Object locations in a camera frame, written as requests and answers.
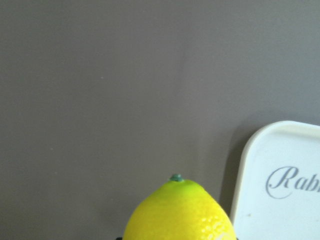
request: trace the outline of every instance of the yellow fruit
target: yellow fruit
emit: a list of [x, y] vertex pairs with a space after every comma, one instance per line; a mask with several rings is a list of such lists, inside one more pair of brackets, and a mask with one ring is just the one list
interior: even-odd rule
[[135, 209], [123, 240], [236, 240], [236, 235], [202, 186], [174, 174]]

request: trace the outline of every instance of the yellow lemon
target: yellow lemon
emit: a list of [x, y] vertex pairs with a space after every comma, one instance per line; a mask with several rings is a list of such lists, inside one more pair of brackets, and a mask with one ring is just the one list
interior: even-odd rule
[[174, 174], [134, 210], [123, 240], [236, 240], [236, 234], [202, 186]]

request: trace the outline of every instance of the citrus fruit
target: citrus fruit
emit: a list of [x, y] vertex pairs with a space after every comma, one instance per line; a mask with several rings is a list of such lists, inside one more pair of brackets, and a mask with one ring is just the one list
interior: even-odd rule
[[236, 234], [202, 186], [174, 174], [134, 210], [123, 240], [236, 240]]

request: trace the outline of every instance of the white plate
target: white plate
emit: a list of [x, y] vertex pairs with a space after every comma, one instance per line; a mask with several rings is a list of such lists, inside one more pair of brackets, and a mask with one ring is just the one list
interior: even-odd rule
[[320, 126], [279, 121], [249, 139], [230, 218], [239, 240], [320, 239]]

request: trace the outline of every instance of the lemon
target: lemon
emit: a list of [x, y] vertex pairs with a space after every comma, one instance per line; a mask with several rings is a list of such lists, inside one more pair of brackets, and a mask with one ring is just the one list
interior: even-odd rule
[[236, 240], [236, 234], [202, 186], [174, 174], [134, 210], [123, 240]]

